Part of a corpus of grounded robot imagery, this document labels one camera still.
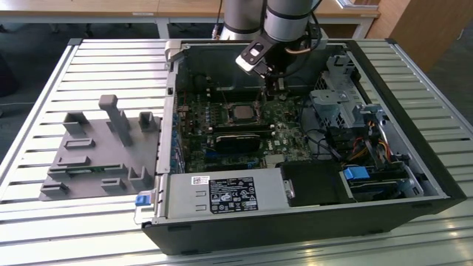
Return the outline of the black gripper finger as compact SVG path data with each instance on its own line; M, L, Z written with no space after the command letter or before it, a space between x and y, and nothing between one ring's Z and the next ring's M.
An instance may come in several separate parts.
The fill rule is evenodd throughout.
M284 78L267 78L265 79L265 98L267 101L279 99L280 95L287 95L288 90L285 87Z

